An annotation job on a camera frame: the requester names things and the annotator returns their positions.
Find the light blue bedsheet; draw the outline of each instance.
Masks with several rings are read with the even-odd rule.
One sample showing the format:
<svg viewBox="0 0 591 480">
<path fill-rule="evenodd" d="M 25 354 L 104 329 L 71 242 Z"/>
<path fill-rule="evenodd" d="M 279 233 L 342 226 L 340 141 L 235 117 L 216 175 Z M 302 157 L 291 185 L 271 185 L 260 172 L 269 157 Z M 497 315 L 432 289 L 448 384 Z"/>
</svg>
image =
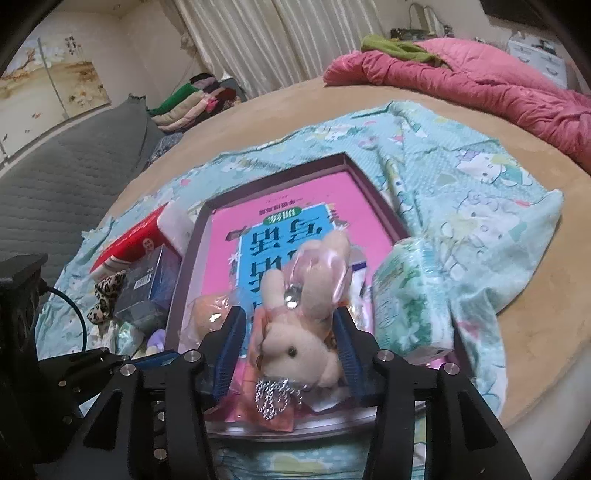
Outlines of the light blue bedsheet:
<svg viewBox="0 0 591 480">
<path fill-rule="evenodd" d="M 546 191 L 499 141 L 413 102 L 391 102 L 304 127 L 273 142 L 224 153 L 139 200 L 119 219 L 84 233 L 56 287 L 83 310 L 95 303 L 89 268 L 111 241 L 158 205 L 176 200 L 193 216 L 208 198 L 278 170 L 346 152 L 398 209 L 410 234 L 433 245 L 446 276 L 452 315 L 488 404 L 505 399 L 505 354 L 496 313 L 526 286 L 560 216 L 563 195 Z M 38 327 L 40 358 L 77 351 L 80 326 L 52 297 Z M 119 341 L 120 353 L 136 342 Z M 417 422 L 414 478 L 424 465 L 424 420 Z M 214 442 L 220 477 L 359 479 L 369 437 L 289 445 Z"/>
</svg>

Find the gray mattress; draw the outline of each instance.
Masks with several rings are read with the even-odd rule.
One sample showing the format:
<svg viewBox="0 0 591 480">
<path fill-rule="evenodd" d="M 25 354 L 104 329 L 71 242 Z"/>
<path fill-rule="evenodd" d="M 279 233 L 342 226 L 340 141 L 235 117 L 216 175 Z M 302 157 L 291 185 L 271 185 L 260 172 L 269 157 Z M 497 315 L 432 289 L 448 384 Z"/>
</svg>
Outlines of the gray mattress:
<svg viewBox="0 0 591 480">
<path fill-rule="evenodd" d="M 47 253 L 53 285 L 164 135 L 130 96 L 48 140 L 0 177 L 0 261 Z"/>
</svg>

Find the leopard print fabric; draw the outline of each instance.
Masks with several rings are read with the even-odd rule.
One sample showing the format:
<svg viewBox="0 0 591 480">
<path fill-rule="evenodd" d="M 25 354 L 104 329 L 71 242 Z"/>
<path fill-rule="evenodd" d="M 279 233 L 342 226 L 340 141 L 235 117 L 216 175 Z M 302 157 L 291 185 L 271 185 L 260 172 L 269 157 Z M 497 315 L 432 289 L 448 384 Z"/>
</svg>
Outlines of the leopard print fabric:
<svg viewBox="0 0 591 480">
<path fill-rule="evenodd" d="M 101 280 L 95 285 L 95 296 L 98 302 L 86 315 L 86 318 L 95 325 L 101 325 L 113 318 L 115 302 L 119 297 L 125 281 L 126 271 Z"/>
</svg>

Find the ceiling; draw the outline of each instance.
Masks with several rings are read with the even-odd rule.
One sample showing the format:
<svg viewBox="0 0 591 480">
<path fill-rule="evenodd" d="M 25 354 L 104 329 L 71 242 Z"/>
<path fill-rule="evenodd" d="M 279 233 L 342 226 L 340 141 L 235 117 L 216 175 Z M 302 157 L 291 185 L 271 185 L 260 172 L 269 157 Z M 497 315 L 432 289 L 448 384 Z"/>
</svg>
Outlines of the ceiling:
<svg viewBox="0 0 591 480">
<path fill-rule="evenodd" d="M 64 0 L 56 10 L 62 12 L 89 12 L 123 17 L 139 4 L 148 0 Z"/>
</svg>

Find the green package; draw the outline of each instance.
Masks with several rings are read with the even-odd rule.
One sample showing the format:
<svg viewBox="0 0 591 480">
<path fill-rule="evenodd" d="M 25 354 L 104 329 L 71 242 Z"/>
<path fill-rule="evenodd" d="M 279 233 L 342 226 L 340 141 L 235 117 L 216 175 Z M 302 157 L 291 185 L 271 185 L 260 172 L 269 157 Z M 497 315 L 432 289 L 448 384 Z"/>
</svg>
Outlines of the green package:
<svg viewBox="0 0 591 480">
<path fill-rule="evenodd" d="M 453 349 L 445 282 L 430 244 L 406 238 L 394 245 L 372 282 L 375 337 L 409 363 L 423 365 Z"/>
</svg>

